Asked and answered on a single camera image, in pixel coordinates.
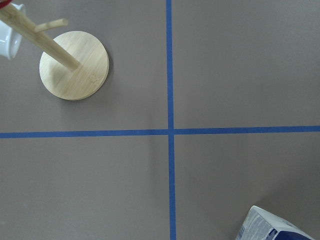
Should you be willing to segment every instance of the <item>red object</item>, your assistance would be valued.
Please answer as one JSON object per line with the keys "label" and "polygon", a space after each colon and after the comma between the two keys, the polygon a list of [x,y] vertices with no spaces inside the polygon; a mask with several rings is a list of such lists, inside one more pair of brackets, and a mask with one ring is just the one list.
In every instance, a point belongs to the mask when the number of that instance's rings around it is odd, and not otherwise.
{"label": "red object", "polygon": [[13,0],[5,0],[5,1],[0,1],[0,9],[4,8],[7,6],[9,3],[11,3]]}

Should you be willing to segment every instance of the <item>round wooden base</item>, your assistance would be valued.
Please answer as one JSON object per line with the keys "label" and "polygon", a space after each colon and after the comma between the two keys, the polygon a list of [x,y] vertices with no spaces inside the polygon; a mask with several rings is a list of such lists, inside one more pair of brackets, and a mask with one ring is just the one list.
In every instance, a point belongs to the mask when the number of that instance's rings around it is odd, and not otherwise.
{"label": "round wooden base", "polygon": [[47,53],[43,53],[39,72],[41,80],[53,95],[66,100],[80,100],[94,94],[105,82],[109,58],[102,43],[83,31],[70,31],[54,39],[80,62],[71,72]]}

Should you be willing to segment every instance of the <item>white box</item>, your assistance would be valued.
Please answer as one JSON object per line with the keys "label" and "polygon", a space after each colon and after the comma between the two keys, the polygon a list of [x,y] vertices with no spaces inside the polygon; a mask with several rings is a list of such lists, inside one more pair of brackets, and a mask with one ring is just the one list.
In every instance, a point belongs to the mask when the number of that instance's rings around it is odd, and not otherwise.
{"label": "white box", "polygon": [[235,240],[315,240],[287,220],[252,206]]}

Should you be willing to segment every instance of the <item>white mug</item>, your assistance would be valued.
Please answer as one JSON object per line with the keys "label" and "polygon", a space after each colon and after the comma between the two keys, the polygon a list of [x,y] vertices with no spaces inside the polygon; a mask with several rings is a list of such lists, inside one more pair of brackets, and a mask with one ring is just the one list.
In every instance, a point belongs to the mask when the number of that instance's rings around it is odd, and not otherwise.
{"label": "white mug", "polygon": [[[26,13],[25,5],[13,4],[16,9]],[[11,27],[0,21],[0,55],[13,59],[19,49],[22,36],[13,30]]]}

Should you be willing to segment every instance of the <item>wooden peg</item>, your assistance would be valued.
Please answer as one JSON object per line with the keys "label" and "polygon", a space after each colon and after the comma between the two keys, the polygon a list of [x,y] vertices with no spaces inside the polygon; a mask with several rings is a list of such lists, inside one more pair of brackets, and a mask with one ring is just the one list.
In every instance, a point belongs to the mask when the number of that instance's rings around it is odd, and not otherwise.
{"label": "wooden peg", "polygon": [[43,32],[43,31],[47,31],[49,29],[55,29],[55,28],[59,28],[59,27],[67,26],[67,25],[68,25],[68,20],[65,18],[61,18],[58,20],[46,22],[46,23],[39,24],[39,25],[35,26],[34,32],[39,33],[39,32]]}

